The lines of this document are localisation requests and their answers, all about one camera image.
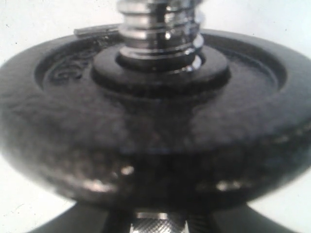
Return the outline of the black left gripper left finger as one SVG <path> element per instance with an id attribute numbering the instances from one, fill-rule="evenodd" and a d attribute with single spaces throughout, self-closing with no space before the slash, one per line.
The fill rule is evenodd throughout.
<path id="1" fill-rule="evenodd" d="M 64 213 L 31 230 L 33 233 L 128 233 L 131 209 L 77 202 Z"/>

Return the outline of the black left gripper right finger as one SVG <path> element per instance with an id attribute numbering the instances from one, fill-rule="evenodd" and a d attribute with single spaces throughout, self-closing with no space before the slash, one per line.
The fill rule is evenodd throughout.
<path id="1" fill-rule="evenodd" d="M 245 204 L 239 207 L 219 205 L 214 201 L 187 201 L 185 211 L 191 233 L 276 233 L 277 225 L 251 210 Z"/>

